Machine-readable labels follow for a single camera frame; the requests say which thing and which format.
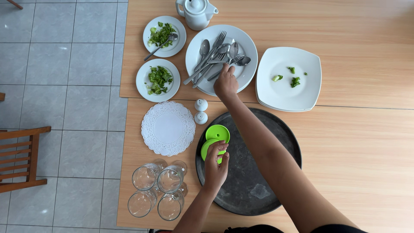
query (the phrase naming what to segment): teapot handle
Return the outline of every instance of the teapot handle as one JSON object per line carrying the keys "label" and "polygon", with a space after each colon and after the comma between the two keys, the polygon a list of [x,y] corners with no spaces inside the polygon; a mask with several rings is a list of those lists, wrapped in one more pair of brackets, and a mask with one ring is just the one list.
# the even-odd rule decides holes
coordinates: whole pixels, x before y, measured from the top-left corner
{"label": "teapot handle", "polygon": [[180,7],[179,7],[179,5],[181,5],[183,7],[183,3],[184,3],[184,0],[176,0],[176,8],[177,8],[178,15],[180,15],[182,17],[185,17],[184,12],[182,10],[180,10]]}

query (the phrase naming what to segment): white lace doily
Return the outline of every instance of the white lace doily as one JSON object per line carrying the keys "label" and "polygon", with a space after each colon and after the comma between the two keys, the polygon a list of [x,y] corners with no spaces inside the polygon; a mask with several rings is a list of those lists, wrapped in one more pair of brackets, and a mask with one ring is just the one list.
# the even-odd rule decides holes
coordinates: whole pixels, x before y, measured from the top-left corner
{"label": "white lace doily", "polygon": [[156,154],[173,156],[193,142],[195,122],[180,103],[165,101],[151,107],[141,124],[145,144]]}

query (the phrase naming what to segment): chopped green vegetable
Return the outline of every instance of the chopped green vegetable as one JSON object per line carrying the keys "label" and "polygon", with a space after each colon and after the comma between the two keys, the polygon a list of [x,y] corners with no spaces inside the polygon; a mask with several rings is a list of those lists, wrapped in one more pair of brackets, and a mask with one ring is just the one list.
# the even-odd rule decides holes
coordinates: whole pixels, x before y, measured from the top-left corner
{"label": "chopped green vegetable", "polygon": [[299,77],[292,78],[292,83],[290,84],[292,86],[292,88],[294,88],[295,86],[300,84],[300,82],[299,82],[300,79],[301,78],[299,78]]}
{"label": "chopped green vegetable", "polygon": [[151,73],[148,74],[149,81],[152,82],[151,87],[147,85],[147,89],[150,89],[148,91],[149,95],[151,95],[152,93],[159,95],[161,94],[161,92],[167,92],[168,87],[164,87],[164,84],[166,82],[171,84],[171,82],[173,81],[171,74],[168,73],[168,71],[164,67],[157,67],[151,67]]}
{"label": "chopped green vegetable", "polygon": [[283,78],[283,76],[282,76],[282,75],[276,75],[274,78],[272,78],[272,80],[273,80],[274,82],[277,82],[277,81],[281,80],[282,78]]}
{"label": "chopped green vegetable", "polygon": [[288,69],[290,69],[290,72],[292,72],[292,74],[295,74],[295,68],[294,67],[288,67]]}
{"label": "chopped green vegetable", "polygon": [[[155,44],[155,46],[160,46],[162,45],[164,42],[167,41],[168,36],[172,33],[172,32],[176,32],[176,30],[172,27],[172,24],[170,23],[161,23],[158,22],[158,26],[161,27],[161,30],[156,31],[156,27],[152,27],[150,29],[151,31],[151,36],[149,38],[148,41],[148,46],[151,46],[152,44]],[[168,43],[166,43],[164,46],[162,46],[163,48],[168,47],[168,45],[172,45],[173,41],[168,41]]]}

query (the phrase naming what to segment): chair backrest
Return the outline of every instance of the chair backrest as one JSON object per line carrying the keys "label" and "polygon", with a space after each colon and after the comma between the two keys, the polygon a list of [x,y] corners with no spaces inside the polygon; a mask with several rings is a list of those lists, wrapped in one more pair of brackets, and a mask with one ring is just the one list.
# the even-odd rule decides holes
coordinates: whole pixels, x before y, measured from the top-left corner
{"label": "chair backrest", "polygon": [[[15,148],[15,147],[17,148],[20,146],[29,146],[28,149],[12,150],[12,151],[6,151],[6,152],[0,153],[0,158],[4,156],[9,156],[9,155],[28,153],[26,157],[0,160],[0,165],[12,164],[11,166],[0,167],[0,172],[14,171],[17,169],[27,168],[27,171],[25,172],[17,172],[17,173],[0,175],[0,182],[4,179],[9,179],[9,178],[24,177],[24,176],[26,177],[25,182],[0,183],[0,193],[12,191],[16,189],[22,189],[26,187],[42,185],[42,184],[47,183],[46,179],[36,180],[36,168],[37,168],[37,153],[39,150],[39,136],[41,133],[46,133],[50,131],[51,131],[51,127],[46,126],[46,127],[36,128],[36,129],[25,129],[25,130],[10,131],[10,132],[0,132],[0,140],[30,136],[29,141],[6,144],[6,145],[0,146],[0,150],[7,149],[7,148]],[[27,160],[27,164],[15,165],[15,162],[26,161],[26,160]]]}

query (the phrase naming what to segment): green coaster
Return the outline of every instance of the green coaster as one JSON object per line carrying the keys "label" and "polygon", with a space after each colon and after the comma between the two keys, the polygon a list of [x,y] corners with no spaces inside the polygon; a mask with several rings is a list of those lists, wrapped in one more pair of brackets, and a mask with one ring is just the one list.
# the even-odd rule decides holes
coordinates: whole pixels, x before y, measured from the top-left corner
{"label": "green coaster", "polygon": [[226,143],[229,143],[229,130],[223,125],[212,125],[206,131],[206,140],[210,140],[213,138],[219,141],[226,140]]}
{"label": "green coaster", "polygon": [[[215,142],[217,142],[217,141],[220,141],[220,140],[217,140],[217,139],[210,139],[210,140],[207,140],[204,144],[203,144],[203,146],[201,147],[201,158],[205,161],[206,160],[206,156],[207,156],[207,149],[208,149],[208,147],[211,145],[211,144],[213,144],[213,143],[215,143]],[[222,155],[222,154],[224,154],[226,151],[224,150],[224,151],[219,151],[219,155]],[[221,163],[221,159],[219,158],[218,160],[217,160],[217,163],[218,164],[220,164]]]}

